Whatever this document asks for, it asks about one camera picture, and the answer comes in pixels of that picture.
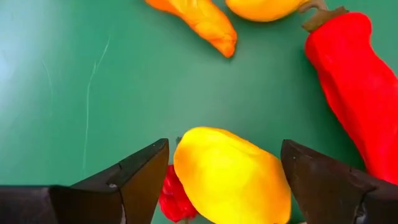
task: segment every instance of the green surface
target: green surface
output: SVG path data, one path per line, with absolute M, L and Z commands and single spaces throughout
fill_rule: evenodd
M 231 60 L 143 0 L 0 0 L 0 184 L 72 184 L 158 138 L 173 149 L 194 126 L 276 155 L 294 139 L 362 167 L 303 54 L 311 12 L 255 24 L 217 3 L 239 35 Z M 398 70 L 397 1 L 328 4 L 368 14 Z M 157 210 L 153 223 L 167 220 Z

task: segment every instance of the yellow pepper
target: yellow pepper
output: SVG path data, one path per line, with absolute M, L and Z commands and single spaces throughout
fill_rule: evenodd
M 256 22 L 280 19 L 308 2 L 310 0 L 226 0 L 235 14 Z
M 223 129 L 186 132 L 174 168 L 193 206 L 217 224 L 285 224 L 291 197 L 281 161 Z
M 238 38 L 231 22 L 211 0 L 146 0 L 152 7 L 183 19 L 225 57 L 231 57 Z

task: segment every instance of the pepper stem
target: pepper stem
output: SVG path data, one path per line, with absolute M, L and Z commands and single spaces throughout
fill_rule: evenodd
M 348 12 L 348 10 L 344 8 L 344 6 L 341 6 L 335 10 L 329 11 L 328 6 L 324 2 L 324 0 L 310 0 L 310 1 L 302 4 L 298 8 L 298 11 L 300 13 L 304 13 L 304 12 L 307 12 L 311 8 L 316 8 L 317 12 L 310 20 L 305 22 L 302 26 L 308 32 L 313 32 L 313 31 L 317 30 L 320 26 L 322 26 L 324 23 L 329 21 L 330 19 Z

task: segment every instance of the orange chili pepper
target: orange chili pepper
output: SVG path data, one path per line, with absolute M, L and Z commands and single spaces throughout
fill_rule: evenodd
M 226 15 L 210 0 L 146 0 L 146 3 L 184 20 L 225 57 L 234 54 L 238 35 Z

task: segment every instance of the red pepper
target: red pepper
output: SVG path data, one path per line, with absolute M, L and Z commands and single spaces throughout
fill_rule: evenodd
M 343 13 L 309 35 L 305 54 L 368 172 L 398 185 L 398 81 L 373 51 L 371 32 L 366 15 Z
M 169 165 L 167 168 L 166 178 L 159 196 L 159 205 L 163 214 L 176 223 L 180 220 L 195 218 L 198 214 L 175 174 L 173 165 Z

